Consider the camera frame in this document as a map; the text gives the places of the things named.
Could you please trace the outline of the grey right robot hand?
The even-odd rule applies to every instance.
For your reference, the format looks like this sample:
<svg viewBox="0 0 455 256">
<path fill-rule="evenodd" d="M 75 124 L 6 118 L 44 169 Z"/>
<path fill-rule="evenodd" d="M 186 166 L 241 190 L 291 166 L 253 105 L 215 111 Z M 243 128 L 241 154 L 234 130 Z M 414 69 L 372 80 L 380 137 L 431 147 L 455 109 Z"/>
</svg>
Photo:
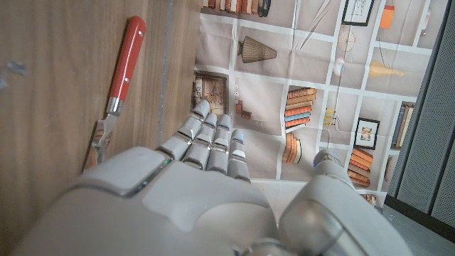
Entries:
<svg viewBox="0 0 455 256">
<path fill-rule="evenodd" d="M 157 149 L 134 147 L 84 171 L 14 254 L 411 254 L 327 149 L 276 218 L 251 184 L 244 145 L 229 118 L 202 101 Z"/>
</svg>

